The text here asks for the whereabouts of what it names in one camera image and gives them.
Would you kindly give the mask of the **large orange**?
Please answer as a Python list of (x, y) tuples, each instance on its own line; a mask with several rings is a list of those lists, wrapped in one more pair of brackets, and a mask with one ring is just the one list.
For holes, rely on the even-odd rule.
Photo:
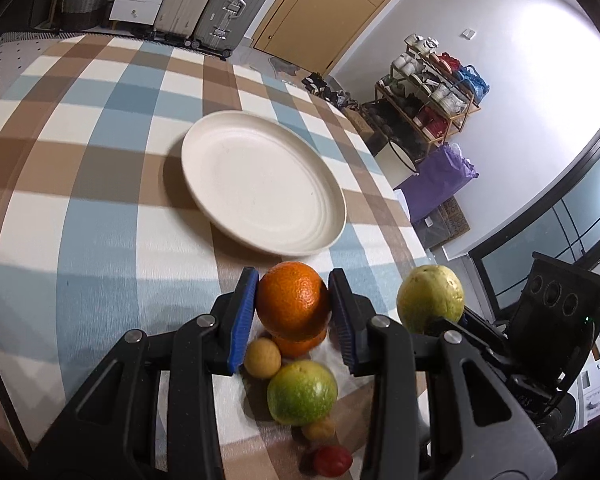
[(273, 336), (290, 341), (316, 337), (330, 315), (328, 291), (322, 278), (307, 264), (276, 264), (260, 279), (257, 314)]

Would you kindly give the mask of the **small orange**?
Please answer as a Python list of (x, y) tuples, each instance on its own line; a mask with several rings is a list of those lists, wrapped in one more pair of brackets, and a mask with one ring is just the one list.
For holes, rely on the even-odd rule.
[(327, 328), (323, 328), (321, 333), (311, 339), (294, 341), (273, 336), (272, 341), (276, 344), (284, 359), (294, 360), (306, 356), (311, 350), (319, 346), (326, 338), (326, 335)]

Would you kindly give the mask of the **yellow-green guava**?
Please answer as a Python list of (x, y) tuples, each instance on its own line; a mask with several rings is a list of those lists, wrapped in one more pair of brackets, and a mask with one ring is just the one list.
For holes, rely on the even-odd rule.
[(464, 313), (464, 288), (447, 266), (426, 264), (411, 270), (396, 295), (396, 308), (403, 326), (422, 334), (435, 318), (457, 323)]

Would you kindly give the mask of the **green guava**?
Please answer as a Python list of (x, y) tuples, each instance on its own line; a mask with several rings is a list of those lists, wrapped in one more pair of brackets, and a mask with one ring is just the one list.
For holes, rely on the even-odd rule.
[(287, 426), (306, 426), (326, 417), (337, 398), (334, 374), (323, 364), (311, 360), (284, 365), (266, 390), (272, 419)]

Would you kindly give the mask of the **yellow longan upper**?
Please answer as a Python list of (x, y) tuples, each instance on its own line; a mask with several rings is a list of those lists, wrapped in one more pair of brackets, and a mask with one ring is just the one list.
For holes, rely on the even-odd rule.
[(244, 367), (254, 378), (272, 378), (282, 367), (282, 355), (277, 344), (265, 337), (251, 341), (245, 353)]

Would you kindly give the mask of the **yellow longan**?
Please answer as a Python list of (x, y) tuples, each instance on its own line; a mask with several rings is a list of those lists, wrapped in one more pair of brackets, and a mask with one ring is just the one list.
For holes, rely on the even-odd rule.
[(277, 344), (265, 337), (251, 341), (245, 353), (244, 367), (254, 378), (272, 378), (282, 367), (282, 355)]
[(314, 420), (301, 428), (303, 437), (311, 442), (325, 442), (335, 437), (336, 427), (329, 416)]

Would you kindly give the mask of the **yellow longan lower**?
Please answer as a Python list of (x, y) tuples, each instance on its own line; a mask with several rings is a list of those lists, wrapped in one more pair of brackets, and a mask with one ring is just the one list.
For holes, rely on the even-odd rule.
[(325, 442), (335, 437), (336, 427), (329, 416), (314, 420), (301, 428), (303, 437), (311, 442)]

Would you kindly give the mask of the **cream round plate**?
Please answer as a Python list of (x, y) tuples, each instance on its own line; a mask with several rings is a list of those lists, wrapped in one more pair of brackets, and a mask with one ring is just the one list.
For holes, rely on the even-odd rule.
[(258, 252), (314, 255), (346, 226), (346, 200), (329, 166), (271, 119), (240, 110), (200, 118), (183, 138), (181, 165), (213, 225)]

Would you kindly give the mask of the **white bucket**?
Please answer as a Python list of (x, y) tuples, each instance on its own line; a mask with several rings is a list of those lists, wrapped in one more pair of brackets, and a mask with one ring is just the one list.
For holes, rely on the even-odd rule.
[(410, 156), (391, 140), (386, 142), (374, 159), (392, 188), (400, 188), (405, 180), (417, 174), (416, 165)]

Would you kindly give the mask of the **red tomato near edge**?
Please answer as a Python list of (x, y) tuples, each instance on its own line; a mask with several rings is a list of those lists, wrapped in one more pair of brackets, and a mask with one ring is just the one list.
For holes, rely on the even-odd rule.
[(349, 450), (341, 445), (321, 445), (309, 454), (311, 471), (325, 478), (339, 478), (346, 474), (353, 464)]

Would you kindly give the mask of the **purple bag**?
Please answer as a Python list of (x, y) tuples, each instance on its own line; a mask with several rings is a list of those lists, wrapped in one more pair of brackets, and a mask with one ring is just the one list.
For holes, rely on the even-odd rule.
[(478, 177), (478, 171), (460, 146), (445, 143), (431, 151), (396, 190), (404, 196), (411, 222), (415, 223)]

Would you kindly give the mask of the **checkered tablecloth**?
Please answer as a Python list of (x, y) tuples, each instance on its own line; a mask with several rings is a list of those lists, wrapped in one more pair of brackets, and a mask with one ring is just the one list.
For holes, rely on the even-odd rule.
[(0, 47), (0, 438), (21, 463), (128, 330), (174, 330), (272, 257), (220, 232), (190, 196), (181, 143), (194, 122), (243, 110), (292, 130), (347, 202), (331, 248), (385, 315), (426, 259), (404, 206), (332, 105), (251, 68), (104, 35)]

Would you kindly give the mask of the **wooden shoe rack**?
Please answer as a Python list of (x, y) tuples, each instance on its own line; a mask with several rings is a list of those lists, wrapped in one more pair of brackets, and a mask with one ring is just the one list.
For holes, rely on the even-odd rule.
[(411, 137), (407, 151), (422, 160), (463, 131), (490, 90), (475, 66), (441, 51), (437, 39), (411, 34), (375, 82), (368, 114), (391, 140), (403, 130)]

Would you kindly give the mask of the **wooden door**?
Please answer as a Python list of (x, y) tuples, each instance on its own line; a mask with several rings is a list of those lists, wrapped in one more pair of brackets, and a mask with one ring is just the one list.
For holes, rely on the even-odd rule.
[(251, 47), (325, 75), (392, 0), (265, 0)]

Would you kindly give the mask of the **silver aluminium suitcase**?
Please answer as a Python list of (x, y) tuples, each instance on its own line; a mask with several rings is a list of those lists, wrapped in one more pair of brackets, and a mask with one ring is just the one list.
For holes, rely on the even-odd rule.
[(193, 47), (228, 58), (263, 3), (265, 0), (209, 0), (194, 29)]

